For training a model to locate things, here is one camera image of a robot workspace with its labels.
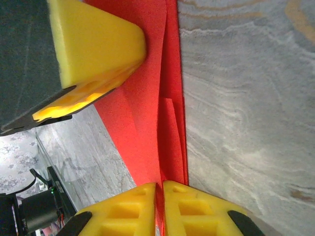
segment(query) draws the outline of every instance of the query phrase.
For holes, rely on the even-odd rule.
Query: yellow foam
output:
[[[88,206],[92,218],[79,236],[154,236],[155,183],[146,183]]]
[[[120,86],[146,55],[137,25],[78,0],[47,1],[61,85],[76,89],[33,114],[38,121],[70,114]]]
[[[163,188],[166,236],[243,236],[227,214],[246,214],[240,206],[174,181]]]

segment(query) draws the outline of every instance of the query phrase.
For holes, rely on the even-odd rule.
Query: red paper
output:
[[[143,65],[95,107],[136,184],[158,183],[163,232],[162,181],[188,184],[176,0],[86,2],[137,24],[146,35]]]

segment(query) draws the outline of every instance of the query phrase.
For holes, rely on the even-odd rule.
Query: marble pattern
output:
[[[190,185],[313,235],[314,2],[179,0],[179,12]]]

